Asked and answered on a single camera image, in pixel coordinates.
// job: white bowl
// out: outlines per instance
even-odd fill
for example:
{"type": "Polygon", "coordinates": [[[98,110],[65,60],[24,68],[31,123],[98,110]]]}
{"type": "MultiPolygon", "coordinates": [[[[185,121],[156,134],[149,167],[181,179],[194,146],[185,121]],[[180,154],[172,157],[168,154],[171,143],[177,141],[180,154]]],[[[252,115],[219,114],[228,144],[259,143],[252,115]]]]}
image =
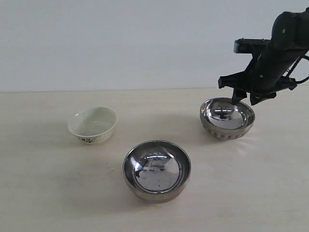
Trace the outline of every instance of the white bowl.
{"type": "Polygon", "coordinates": [[[75,114],[68,121],[68,129],[86,144],[99,144],[111,137],[117,119],[114,110],[99,106],[75,114]]]}

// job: bowl rim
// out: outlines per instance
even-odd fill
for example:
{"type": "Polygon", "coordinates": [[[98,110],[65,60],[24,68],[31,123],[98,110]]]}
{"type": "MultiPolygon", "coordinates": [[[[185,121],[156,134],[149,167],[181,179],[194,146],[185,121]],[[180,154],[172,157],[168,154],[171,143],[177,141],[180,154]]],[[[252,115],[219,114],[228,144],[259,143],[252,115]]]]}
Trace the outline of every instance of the bowl rim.
{"type": "Polygon", "coordinates": [[[97,137],[97,136],[100,136],[100,135],[103,135],[103,134],[106,134],[108,133],[109,131],[111,131],[115,125],[117,124],[118,122],[118,115],[117,113],[110,107],[108,106],[104,106],[104,105],[101,105],[101,106],[95,106],[95,107],[91,107],[91,108],[87,108],[85,110],[81,110],[77,113],[74,114],[73,117],[71,117],[68,121],[67,121],[67,127],[68,127],[68,130],[75,136],[77,137],[83,137],[83,138],[92,138],[92,137],[97,137]],[[107,130],[101,132],[101,133],[97,133],[97,134],[93,134],[93,135],[81,135],[81,134],[78,134],[78,133],[75,133],[74,130],[71,128],[70,124],[71,122],[73,121],[74,118],[78,117],[78,115],[81,115],[87,111],[90,111],[90,110],[94,110],[94,109],[100,109],[100,108],[103,108],[103,109],[108,109],[109,111],[112,112],[112,114],[114,114],[114,119],[115,119],[115,122],[113,123],[113,125],[111,127],[109,127],[107,130]]]}
{"type": "MultiPolygon", "coordinates": [[[[200,108],[199,108],[199,113],[200,113],[200,115],[202,115],[202,106],[203,106],[203,105],[207,104],[207,103],[210,102],[210,101],[217,100],[217,99],[226,99],[226,100],[229,100],[229,101],[232,100],[231,98],[228,98],[228,97],[210,98],[210,99],[204,101],[204,102],[201,104],[201,106],[200,106],[200,108]]],[[[207,121],[207,120],[205,120],[205,121],[207,121],[208,123],[210,123],[212,126],[214,126],[214,127],[216,127],[216,128],[219,128],[219,129],[222,129],[222,130],[226,130],[226,131],[242,130],[242,129],[246,129],[246,128],[252,126],[253,123],[254,123],[254,121],[255,121],[255,112],[254,112],[253,108],[250,107],[248,104],[244,103],[243,101],[240,101],[238,104],[244,105],[244,106],[247,107],[247,109],[252,113],[253,120],[252,120],[252,122],[251,122],[250,124],[248,124],[246,127],[239,127],[239,128],[236,128],[236,129],[228,129],[228,128],[218,127],[218,126],[214,125],[213,123],[211,123],[211,122],[209,122],[209,121],[207,121]]]]}
{"type": "Polygon", "coordinates": [[[148,140],[148,141],[145,141],[145,142],[142,142],[142,143],[137,144],[137,145],[134,146],[134,147],[127,153],[127,155],[125,156],[124,161],[123,161],[123,165],[122,165],[122,171],[123,171],[123,174],[124,174],[124,176],[125,176],[126,183],[127,183],[127,184],[130,184],[131,187],[133,187],[133,188],[136,189],[136,187],[133,186],[133,185],[128,181],[128,178],[127,178],[127,175],[126,175],[126,172],[125,172],[126,160],[127,160],[127,158],[132,154],[132,152],[133,152],[136,148],[138,148],[139,146],[144,145],[144,144],[148,144],[148,143],[154,143],[154,142],[161,142],[161,143],[170,144],[170,145],[176,146],[178,149],[180,149],[180,150],[182,151],[182,153],[184,154],[184,156],[186,157],[186,159],[188,160],[188,163],[189,163],[189,165],[188,165],[188,167],[189,167],[188,175],[186,175],[185,178],[184,178],[181,182],[179,182],[177,185],[175,185],[174,187],[170,188],[170,189],[169,189],[168,191],[166,191],[166,192],[154,193],[154,192],[146,191],[146,190],[144,190],[143,188],[140,188],[140,187],[138,187],[138,190],[140,190],[140,191],[142,191],[142,192],[144,192],[144,193],[153,194],[153,195],[158,195],[158,194],[160,194],[160,195],[161,195],[161,194],[169,194],[169,193],[174,192],[174,191],[176,191],[177,189],[181,188],[183,185],[185,185],[185,184],[188,182],[189,177],[190,177],[190,174],[191,174],[191,169],[192,169],[192,167],[191,167],[191,165],[192,165],[192,164],[191,164],[191,160],[190,160],[190,157],[188,156],[188,154],[186,153],[186,151],[185,151],[182,147],[180,147],[179,145],[177,145],[177,144],[175,144],[175,143],[173,143],[173,142],[170,142],[170,141],[167,141],[167,140],[148,140]]]}

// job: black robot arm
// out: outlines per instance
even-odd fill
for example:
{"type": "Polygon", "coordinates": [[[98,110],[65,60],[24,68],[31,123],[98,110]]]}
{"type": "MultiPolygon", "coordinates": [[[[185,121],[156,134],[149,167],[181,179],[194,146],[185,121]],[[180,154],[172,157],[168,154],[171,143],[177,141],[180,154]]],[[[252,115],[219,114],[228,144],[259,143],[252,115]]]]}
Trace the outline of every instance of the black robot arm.
{"type": "Polygon", "coordinates": [[[308,59],[309,51],[309,7],[302,13],[284,12],[273,25],[270,40],[239,39],[235,41],[234,52],[252,54],[247,68],[239,73],[221,76],[219,88],[234,89],[232,102],[237,104],[250,93],[251,105],[276,97],[283,89],[293,90],[297,84],[290,78],[299,61],[308,59]]]}

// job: white table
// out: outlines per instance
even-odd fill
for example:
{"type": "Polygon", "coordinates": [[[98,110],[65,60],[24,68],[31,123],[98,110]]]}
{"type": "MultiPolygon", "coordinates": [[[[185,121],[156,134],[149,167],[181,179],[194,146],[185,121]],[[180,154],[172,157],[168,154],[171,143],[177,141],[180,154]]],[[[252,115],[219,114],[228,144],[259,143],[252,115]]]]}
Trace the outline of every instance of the white table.
{"type": "Polygon", "coordinates": [[[0,94],[0,231],[308,231],[309,86],[254,106],[254,127],[228,142],[199,120],[218,96],[231,89],[0,94]],[[119,121],[108,141],[84,145],[66,122],[96,105],[119,121]],[[152,139],[192,162],[188,186],[165,204],[142,203],[123,179],[126,153],[152,139]]]}

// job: metal bowl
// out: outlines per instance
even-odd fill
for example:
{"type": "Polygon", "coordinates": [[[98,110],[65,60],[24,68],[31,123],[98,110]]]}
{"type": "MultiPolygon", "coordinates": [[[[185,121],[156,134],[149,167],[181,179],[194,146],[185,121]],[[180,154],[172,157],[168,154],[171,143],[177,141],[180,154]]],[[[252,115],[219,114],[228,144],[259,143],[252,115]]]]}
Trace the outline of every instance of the metal bowl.
{"type": "Polygon", "coordinates": [[[203,127],[214,137],[233,140],[244,136],[253,126],[253,109],[243,102],[232,104],[231,98],[213,98],[200,107],[203,127]]]}
{"type": "Polygon", "coordinates": [[[137,145],[127,154],[123,172],[135,195],[149,203],[164,203],[183,191],[191,162],[176,144],[153,140],[137,145]]]}

